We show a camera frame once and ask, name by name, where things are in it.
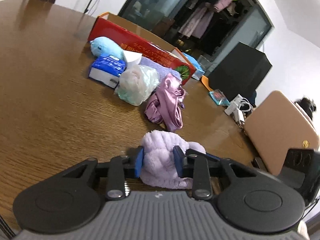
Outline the lavender fluffy headband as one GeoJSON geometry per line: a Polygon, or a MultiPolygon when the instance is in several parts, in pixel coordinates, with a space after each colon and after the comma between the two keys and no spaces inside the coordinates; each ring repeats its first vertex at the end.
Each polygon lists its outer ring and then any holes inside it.
{"type": "Polygon", "coordinates": [[[141,140],[144,147],[144,161],[140,179],[146,185],[173,190],[192,188],[191,178],[180,178],[177,174],[173,148],[179,146],[183,153],[188,149],[205,153],[198,142],[186,141],[176,133],[154,130],[141,140]]]}

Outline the pink satin cloth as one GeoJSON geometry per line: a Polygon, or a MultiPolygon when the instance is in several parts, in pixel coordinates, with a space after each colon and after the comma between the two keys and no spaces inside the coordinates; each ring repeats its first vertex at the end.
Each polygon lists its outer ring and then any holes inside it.
{"type": "Polygon", "coordinates": [[[175,132],[183,127],[180,108],[185,95],[181,81],[169,73],[150,96],[144,114],[150,122],[163,123],[167,131],[175,132]]]}

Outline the translucent bag of soft items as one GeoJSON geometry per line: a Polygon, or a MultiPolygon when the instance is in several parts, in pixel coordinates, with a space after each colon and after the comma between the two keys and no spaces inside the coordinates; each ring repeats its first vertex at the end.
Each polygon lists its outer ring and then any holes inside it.
{"type": "Polygon", "coordinates": [[[134,106],[141,105],[160,84],[159,73],[154,68],[136,64],[120,76],[115,89],[117,96],[134,106]]]}

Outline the blue tissue pack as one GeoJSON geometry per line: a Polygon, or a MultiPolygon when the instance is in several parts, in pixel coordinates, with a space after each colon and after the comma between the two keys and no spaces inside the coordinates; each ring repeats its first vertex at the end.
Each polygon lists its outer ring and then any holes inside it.
{"type": "Polygon", "coordinates": [[[88,77],[115,89],[125,68],[125,61],[112,55],[100,55],[90,66],[88,77]]]}

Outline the light blue plush toy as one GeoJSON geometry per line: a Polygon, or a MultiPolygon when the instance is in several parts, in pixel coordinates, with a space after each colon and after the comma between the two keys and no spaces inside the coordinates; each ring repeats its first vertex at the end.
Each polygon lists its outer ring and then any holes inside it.
{"type": "Polygon", "coordinates": [[[124,59],[123,49],[108,37],[97,37],[90,41],[91,53],[95,57],[99,57],[104,54],[106,56],[112,55],[118,59],[124,59]]]}

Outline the pink suitcase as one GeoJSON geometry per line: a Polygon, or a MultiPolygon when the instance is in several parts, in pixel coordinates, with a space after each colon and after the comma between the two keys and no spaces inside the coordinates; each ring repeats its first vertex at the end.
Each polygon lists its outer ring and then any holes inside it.
{"type": "Polygon", "coordinates": [[[267,171],[275,176],[290,148],[319,149],[319,136],[309,116],[278,90],[246,118],[244,131],[267,171]]]}

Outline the person with dark hair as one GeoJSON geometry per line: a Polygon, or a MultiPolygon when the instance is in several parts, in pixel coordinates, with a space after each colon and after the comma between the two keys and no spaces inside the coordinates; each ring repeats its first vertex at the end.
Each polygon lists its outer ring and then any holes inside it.
{"type": "Polygon", "coordinates": [[[303,97],[302,99],[294,101],[294,104],[296,104],[303,110],[310,123],[313,124],[313,114],[317,111],[317,107],[314,101],[303,97]]]}

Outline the teal snack packet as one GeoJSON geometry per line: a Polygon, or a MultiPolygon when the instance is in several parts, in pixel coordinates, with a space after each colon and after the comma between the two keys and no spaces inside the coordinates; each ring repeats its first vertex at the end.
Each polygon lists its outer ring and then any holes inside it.
{"type": "Polygon", "coordinates": [[[219,89],[212,90],[209,92],[209,96],[218,106],[229,106],[230,102],[226,96],[219,89]]]}

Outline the orange envelope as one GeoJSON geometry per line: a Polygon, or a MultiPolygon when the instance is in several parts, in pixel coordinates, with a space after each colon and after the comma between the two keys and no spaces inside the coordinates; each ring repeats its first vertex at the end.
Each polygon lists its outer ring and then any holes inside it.
{"type": "Polygon", "coordinates": [[[203,75],[203,76],[201,77],[201,83],[204,85],[204,87],[206,87],[206,89],[207,89],[209,92],[212,92],[212,91],[213,91],[213,89],[210,88],[210,86],[209,86],[209,79],[208,79],[208,77],[206,77],[205,75],[203,75]]]}

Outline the blue wet wipes pack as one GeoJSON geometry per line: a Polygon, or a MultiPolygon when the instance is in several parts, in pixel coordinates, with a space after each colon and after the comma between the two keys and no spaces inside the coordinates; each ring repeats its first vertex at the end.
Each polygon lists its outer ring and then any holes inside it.
{"type": "Polygon", "coordinates": [[[190,61],[190,63],[195,67],[195,73],[192,75],[192,78],[195,80],[200,81],[202,76],[204,75],[204,70],[202,69],[201,65],[194,59],[192,56],[183,53],[183,55],[190,61]]]}

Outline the black paper bag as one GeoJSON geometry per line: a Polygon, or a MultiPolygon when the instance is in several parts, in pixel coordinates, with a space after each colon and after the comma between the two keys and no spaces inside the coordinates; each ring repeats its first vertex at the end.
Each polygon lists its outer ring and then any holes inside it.
{"type": "Polygon", "coordinates": [[[209,86],[223,92],[229,101],[237,95],[249,98],[271,68],[265,53],[239,42],[209,74],[209,86]]]}

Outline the white foam roll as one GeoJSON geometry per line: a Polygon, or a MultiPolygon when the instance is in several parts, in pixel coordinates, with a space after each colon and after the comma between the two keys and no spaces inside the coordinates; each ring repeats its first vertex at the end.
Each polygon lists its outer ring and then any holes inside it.
{"type": "Polygon", "coordinates": [[[137,53],[137,52],[128,51],[128,50],[124,50],[123,54],[124,54],[124,59],[125,59],[127,68],[140,64],[143,56],[142,53],[137,53]]]}

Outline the red cardboard box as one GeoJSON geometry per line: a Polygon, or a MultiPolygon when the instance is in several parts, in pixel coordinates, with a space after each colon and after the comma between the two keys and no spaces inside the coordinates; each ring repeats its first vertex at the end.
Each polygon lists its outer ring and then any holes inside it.
{"type": "Polygon", "coordinates": [[[141,53],[153,62],[178,71],[183,85],[196,71],[192,63],[175,46],[139,25],[110,12],[96,18],[88,40],[101,36],[110,38],[123,50],[141,53]]]}

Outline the hanging clothes rack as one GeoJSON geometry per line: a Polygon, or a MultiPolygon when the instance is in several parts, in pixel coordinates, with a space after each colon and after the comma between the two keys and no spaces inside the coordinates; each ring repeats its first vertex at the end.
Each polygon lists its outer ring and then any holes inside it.
{"type": "Polygon", "coordinates": [[[207,30],[213,15],[241,0],[207,0],[202,2],[180,27],[178,33],[187,38],[201,38],[207,30]]]}

